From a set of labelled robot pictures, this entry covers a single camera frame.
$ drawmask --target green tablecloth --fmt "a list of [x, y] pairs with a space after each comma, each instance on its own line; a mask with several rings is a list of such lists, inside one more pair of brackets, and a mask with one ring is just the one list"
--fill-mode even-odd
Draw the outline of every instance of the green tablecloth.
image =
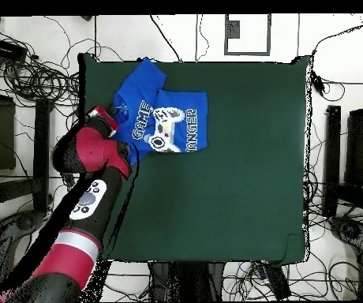
[[[84, 64], [86, 110], [110, 105], [138, 65], [88, 54]], [[141, 160], [110, 259], [302, 261], [308, 64], [156, 63], [168, 76], [165, 90], [208, 93], [208, 148]]]

